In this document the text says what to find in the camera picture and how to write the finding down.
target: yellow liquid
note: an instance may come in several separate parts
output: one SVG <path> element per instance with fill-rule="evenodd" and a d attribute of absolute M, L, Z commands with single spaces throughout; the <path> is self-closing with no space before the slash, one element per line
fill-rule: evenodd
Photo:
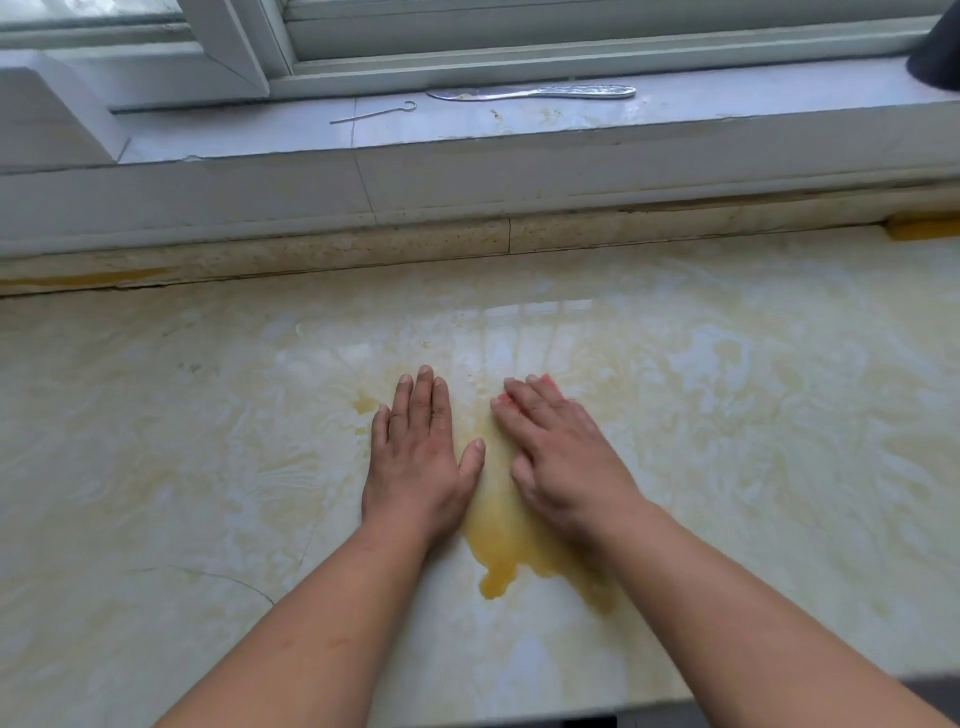
<path fill-rule="evenodd" d="M 609 576 L 523 504 L 510 478 L 516 450 L 492 423 L 482 429 L 487 463 L 462 529 L 473 558 L 487 568 L 480 594 L 487 599 L 503 596 L 517 569 L 527 566 L 541 578 L 562 576 L 589 607 L 609 614 L 614 606 Z"/>

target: black object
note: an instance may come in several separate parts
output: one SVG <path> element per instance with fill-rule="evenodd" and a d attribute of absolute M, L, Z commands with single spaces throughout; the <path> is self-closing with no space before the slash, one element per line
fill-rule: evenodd
<path fill-rule="evenodd" d="M 906 69 L 917 81 L 945 91 L 960 91 L 960 0 L 924 38 L 906 62 Z"/>

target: crack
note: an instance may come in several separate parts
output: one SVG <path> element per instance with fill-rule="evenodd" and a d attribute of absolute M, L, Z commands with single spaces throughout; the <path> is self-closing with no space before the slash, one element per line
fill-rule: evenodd
<path fill-rule="evenodd" d="M 198 569 L 189 569 L 188 567 L 178 567 L 173 564 L 167 564 L 162 567 L 148 567 L 146 569 L 131 569 L 127 573 L 148 573 L 150 571 L 156 571 L 159 569 L 172 569 L 174 571 L 182 571 L 183 573 L 191 573 L 194 576 L 209 576 L 211 579 L 224 579 L 225 581 L 232 581 L 234 584 L 239 584 L 241 587 L 247 587 L 247 589 L 252 589 L 257 592 L 264 599 L 269 601 L 273 606 L 276 607 L 276 602 L 270 599 L 267 595 L 257 589 L 255 586 L 248 584 L 245 581 L 240 581 L 240 579 L 234 579 L 232 576 L 223 576 L 219 573 L 210 573 L 209 571 L 200 571 Z"/>

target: marble surface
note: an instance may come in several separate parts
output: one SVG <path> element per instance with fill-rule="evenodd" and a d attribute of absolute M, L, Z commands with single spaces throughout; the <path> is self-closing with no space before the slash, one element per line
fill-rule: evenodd
<path fill-rule="evenodd" d="M 369 423 L 549 372 L 642 490 L 898 675 L 960 669 L 960 241 L 877 229 L 0 301 L 0 723 L 148 726 L 358 523 Z M 687 695 L 642 620 L 462 539 L 372 726 Z"/>

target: yellow stain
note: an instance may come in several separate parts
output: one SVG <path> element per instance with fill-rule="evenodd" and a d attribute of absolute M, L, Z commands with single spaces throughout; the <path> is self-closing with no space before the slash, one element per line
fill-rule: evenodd
<path fill-rule="evenodd" d="M 487 568 L 480 594 L 503 596 L 519 567 L 526 566 L 541 578 L 561 576 L 590 608 L 609 614 L 615 600 L 609 575 L 524 505 L 510 478 L 513 446 L 493 427 L 484 429 L 487 464 L 462 528 L 473 558 Z"/>
<path fill-rule="evenodd" d="M 367 395 L 360 395 L 351 404 L 358 415 L 369 415 L 380 406 L 380 402 Z"/>
<path fill-rule="evenodd" d="M 0 279 L 0 286 L 13 288 L 33 286 L 35 288 L 84 288 L 91 286 L 119 285 L 170 273 L 172 268 L 146 268 L 141 271 L 111 271 L 110 273 L 88 273 L 83 276 L 52 276 L 35 279 Z"/>
<path fill-rule="evenodd" d="M 903 213 L 888 219 L 883 227 L 897 242 L 960 237 L 960 212 Z"/>

